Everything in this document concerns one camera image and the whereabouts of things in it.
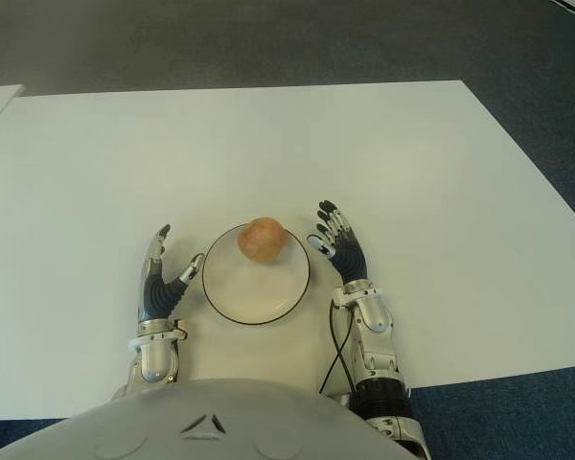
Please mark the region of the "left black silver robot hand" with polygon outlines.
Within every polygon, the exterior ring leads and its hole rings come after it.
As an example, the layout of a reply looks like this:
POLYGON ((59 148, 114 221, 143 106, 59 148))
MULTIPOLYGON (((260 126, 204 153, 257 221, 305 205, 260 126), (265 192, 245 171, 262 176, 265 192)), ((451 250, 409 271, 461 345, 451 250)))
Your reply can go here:
POLYGON ((169 318, 204 263, 205 255, 195 254, 178 276, 170 282, 165 282, 163 278, 164 243, 170 230, 169 224, 164 225, 149 243, 141 272, 139 322, 169 318))

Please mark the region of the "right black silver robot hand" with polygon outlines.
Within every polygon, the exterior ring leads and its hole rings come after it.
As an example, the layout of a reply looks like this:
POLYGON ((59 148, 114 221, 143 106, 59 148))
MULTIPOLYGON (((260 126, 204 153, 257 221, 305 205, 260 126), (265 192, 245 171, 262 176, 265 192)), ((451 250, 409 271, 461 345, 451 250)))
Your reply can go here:
POLYGON ((330 261, 343 284, 367 279, 365 255, 347 218, 329 200, 319 202, 317 215, 318 234, 307 236, 309 245, 330 261))

